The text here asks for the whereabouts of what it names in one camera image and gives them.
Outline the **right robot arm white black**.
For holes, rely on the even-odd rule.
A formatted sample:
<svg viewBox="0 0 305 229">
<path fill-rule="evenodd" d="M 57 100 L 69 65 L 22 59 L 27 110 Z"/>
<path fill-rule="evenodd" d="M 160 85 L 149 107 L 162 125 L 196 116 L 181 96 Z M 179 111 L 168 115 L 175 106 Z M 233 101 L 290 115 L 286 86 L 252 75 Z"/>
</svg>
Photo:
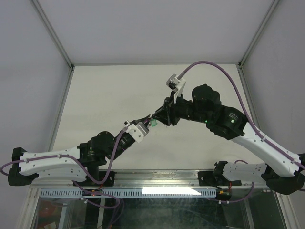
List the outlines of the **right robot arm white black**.
<svg viewBox="0 0 305 229">
<path fill-rule="evenodd" d="M 301 168 L 305 156 L 290 152 L 292 160 L 289 160 L 282 155 L 279 150 L 284 150 L 283 147 L 270 146 L 267 136 L 260 137 L 244 113 L 222 105 L 220 94 L 206 84 L 193 89 L 191 101 L 183 96 L 175 99 L 171 94 L 153 118 L 166 126 L 177 125 L 180 119 L 204 123 L 216 136 L 243 146 L 263 161 L 260 164 L 219 161 L 213 171 L 213 180 L 219 185 L 237 180 L 265 183 L 271 190 L 289 195 L 305 184 Z"/>
</svg>

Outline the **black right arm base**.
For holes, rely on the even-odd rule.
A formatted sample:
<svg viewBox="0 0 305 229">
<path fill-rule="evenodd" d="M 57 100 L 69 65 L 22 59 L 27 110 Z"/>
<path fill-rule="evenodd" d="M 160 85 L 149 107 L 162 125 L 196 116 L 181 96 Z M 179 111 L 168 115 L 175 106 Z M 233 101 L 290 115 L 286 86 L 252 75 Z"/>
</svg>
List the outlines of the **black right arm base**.
<svg viewBox="0 0 305 229">
<path fill-rule="evenodd" d="M 220 186 L 241 186 L 242 182 L 240 180 L 230 181 L 224 177 L 223 169 L 227 164 L 227 161 L 219 161 L 215 163 L 213 171 L 199 171 L 197 173 L 199 186 L 212 186 L 217 189 L 220 189 Z"/>
</svg>

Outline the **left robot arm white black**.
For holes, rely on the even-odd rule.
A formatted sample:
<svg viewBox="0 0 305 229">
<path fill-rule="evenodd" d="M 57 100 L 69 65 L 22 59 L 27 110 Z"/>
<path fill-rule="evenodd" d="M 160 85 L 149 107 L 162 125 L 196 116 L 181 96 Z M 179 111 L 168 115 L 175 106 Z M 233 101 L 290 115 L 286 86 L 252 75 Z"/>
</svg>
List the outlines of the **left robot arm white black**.
<svg viewBox="0 0 305 229">
<path fill-rule="evenodd" d="M 98 133 L 86 143 L 52 152 L 31 153 L 17 147 L 6 176 L 10 186 L 27 186 L 34 180 L 59 179 L 101 184 L 110 174 L 112 164 L 134 143 L 149 133 L 151 115 L 126 121 L 117 136 L 108 131 Z"/>
</svg>

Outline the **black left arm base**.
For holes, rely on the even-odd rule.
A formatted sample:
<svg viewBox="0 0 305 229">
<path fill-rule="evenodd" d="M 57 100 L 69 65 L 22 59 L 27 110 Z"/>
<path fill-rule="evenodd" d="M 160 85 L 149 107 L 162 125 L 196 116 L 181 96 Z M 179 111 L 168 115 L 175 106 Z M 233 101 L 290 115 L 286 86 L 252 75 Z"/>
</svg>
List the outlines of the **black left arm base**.
<svg viewBox="0 0 305 229">
<path fill-rule="evenodd" d="M 98 167 L 89 167 L 87 171 L 92 175 L 92 177 L 98 181 L 102 181 L 106 175 L 105 171 L 100 171 Z M 78 182 L 80 186 L 92 186 L 92 187 L 113 187 L 115 181 L 116 172 L 110 171 L 106 181 L 103 184 L 94 183 L 89 177 L 86 175 L 86 180 L 83 182 Z"/>
</svg>

